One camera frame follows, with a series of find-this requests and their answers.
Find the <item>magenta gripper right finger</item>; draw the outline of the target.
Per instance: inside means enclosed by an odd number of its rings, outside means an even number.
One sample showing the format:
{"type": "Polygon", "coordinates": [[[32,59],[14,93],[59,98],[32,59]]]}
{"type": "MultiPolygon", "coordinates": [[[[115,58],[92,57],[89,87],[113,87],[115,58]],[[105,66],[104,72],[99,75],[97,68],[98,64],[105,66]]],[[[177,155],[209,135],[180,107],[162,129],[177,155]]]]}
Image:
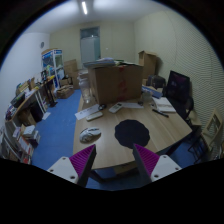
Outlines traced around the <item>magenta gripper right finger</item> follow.
{"type": "Polygon", "coordinates": [[[168,155],[157,155],[138,144],[133,145],[133,155],[143,185],[148,185],[181,170],[168,155]]]}

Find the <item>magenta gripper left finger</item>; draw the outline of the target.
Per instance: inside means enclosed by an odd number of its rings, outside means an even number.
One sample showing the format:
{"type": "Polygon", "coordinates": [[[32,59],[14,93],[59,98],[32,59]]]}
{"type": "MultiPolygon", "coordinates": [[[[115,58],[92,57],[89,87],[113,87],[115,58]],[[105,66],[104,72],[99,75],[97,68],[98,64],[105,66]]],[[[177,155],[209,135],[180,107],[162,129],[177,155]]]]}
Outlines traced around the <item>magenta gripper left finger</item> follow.
{"type": "Polygon", "coordinates": [[[93,144],[71,157],[61,157],[48,172],[67,181],[85,187],[96,157],[96,145],[93,144]]]}

